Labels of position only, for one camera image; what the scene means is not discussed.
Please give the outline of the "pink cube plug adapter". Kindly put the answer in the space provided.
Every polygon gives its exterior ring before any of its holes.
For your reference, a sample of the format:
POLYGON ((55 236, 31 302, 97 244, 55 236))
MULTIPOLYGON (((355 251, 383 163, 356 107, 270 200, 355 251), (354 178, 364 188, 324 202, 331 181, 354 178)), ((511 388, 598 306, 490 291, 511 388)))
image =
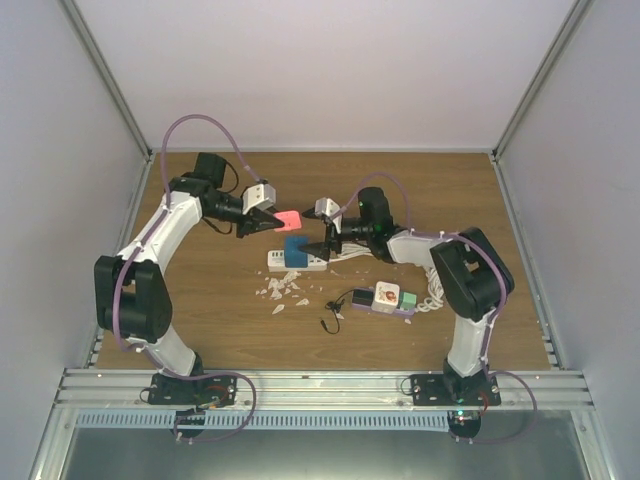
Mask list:
POLYGON ((289 232, 302 228, 301 215, 296 210, 277 212, 274 217, 283 223, 282 226, 274 229, 275 232, 289 232))

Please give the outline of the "white USB power strip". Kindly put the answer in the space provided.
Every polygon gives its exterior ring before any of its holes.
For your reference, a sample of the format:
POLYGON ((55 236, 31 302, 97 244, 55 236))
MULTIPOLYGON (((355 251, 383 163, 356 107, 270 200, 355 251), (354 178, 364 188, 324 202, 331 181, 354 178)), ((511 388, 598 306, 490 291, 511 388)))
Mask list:
POLYGON ((287 266, 283 250, 270 250, 267 253, 267 267, 270 272, 310 271, 322 272, 327 270, 328 263, 312 255, 303 266, 287 266))

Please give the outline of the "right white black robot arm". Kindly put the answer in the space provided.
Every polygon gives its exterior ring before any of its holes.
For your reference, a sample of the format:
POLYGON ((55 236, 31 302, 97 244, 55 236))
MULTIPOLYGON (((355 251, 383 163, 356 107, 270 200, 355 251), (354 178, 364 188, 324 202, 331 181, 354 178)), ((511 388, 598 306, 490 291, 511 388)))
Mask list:
POLYGON ((357 193, 359 215, 344 216, 345 207, 321 198, 302 216, 318 219, 325 238, 301 250, 328 261, 345 242, 362 241, 378 260, 411 264, 437 273, 455 313, 452 346, 443 363, 443 393, 464 405, 489 381, 488 349, 496 318, 515 287, 509 269, 483 231, 470 227, 458 233, 419 233, 394 220, 384 191, 366 187, 357 193))

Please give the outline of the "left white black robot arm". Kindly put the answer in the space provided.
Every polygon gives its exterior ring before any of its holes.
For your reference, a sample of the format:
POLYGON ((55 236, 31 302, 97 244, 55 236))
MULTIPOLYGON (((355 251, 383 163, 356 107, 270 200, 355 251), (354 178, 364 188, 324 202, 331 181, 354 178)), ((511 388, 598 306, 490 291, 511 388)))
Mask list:
POLYGON ((165 271, 187 234, 201 221, 220 220, 237 237, 275 230, 276 191, 260 179, 240 196, 222 188, 227 161, 211 153, 197 157, 193 170, 164 176, 165 193, 140 233, 117 255, 94 265, 97 322, 120 348, 146 355, 158 372, 173 378, 171 391, 185 404, 203 398, 206 380, 199 355, 172 325, 173 305, 165 271))

